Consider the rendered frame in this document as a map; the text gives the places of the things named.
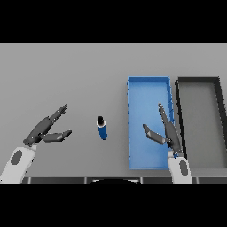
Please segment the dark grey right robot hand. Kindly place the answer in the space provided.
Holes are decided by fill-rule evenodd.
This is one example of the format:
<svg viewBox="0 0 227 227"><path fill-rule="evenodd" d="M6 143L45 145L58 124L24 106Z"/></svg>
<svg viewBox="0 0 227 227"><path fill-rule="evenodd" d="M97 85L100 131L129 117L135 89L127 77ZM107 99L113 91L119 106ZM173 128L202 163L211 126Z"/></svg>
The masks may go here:
<svg viewBox="0 0 227 227"><path fill-rule="evenodd" d="M165 130L165 136L163 137L162 135L150 130L146 124L143 125L143 129L148 139L151 139L152 141L161 145L167 144L168 148L172 150L173 156L176 158L182 152L176 127L174 126L172 121L168 119L162 103L159 103L158 107Z"/></svg>

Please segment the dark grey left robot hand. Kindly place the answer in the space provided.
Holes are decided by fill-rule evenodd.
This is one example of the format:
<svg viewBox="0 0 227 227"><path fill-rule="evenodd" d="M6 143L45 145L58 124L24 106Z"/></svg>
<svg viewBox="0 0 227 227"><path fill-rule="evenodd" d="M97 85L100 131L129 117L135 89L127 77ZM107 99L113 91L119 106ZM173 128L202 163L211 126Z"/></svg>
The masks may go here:
<svg viewBox="0 0 227 227"><path fill-rule="evenodd" d="M52 116L43 118L39 123L36 124L36 126L28 134L28 136L23 140L23 143L31 147L33 144L39 143L42 140L45 143L64 141L72 133L70 129L61 133L51 134L49 133L49 130L57 121L57 119L59 119L66 112L66 109L67 105L63 105Z"/></svg>

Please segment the blue bin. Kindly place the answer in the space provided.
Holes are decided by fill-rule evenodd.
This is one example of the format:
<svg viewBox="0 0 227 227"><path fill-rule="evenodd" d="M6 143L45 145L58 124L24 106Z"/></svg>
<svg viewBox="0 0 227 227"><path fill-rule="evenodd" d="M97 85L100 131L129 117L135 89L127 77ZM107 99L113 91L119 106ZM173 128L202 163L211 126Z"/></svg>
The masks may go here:
<svg viewBox="0 0 227 227"><path fill-rule="evenodd" d="M131 170L168 169L168 146L148 139L143 125L165 136L158 104L169 121L175 123L170 78L168 76L129 76L128 135Z"/></svg>

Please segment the dark grey bin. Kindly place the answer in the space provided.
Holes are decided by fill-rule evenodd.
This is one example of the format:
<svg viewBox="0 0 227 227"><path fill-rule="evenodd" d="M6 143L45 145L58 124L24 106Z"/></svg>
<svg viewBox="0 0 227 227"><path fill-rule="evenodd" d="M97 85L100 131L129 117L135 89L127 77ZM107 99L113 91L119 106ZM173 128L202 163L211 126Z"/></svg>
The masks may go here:
<svg viewBox="0 0 227 227"><path fill-rule="evenodd" d="M192 168L227 168L227 114L219 77L178 77L184 156Z"/></svg>

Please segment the blue pipe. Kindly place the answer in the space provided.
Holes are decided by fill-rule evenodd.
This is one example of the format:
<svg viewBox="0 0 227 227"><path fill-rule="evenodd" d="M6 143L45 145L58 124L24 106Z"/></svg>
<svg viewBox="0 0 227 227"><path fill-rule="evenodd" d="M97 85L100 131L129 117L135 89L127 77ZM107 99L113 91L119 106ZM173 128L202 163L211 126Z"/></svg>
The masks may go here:
<svg viewBox="0 0 227 227"><path fill-rule="evenodd" d="M107 130L106 130L106 121L102 116L99 116L97 119L98 133L102 140L107 139Z"/></svg>

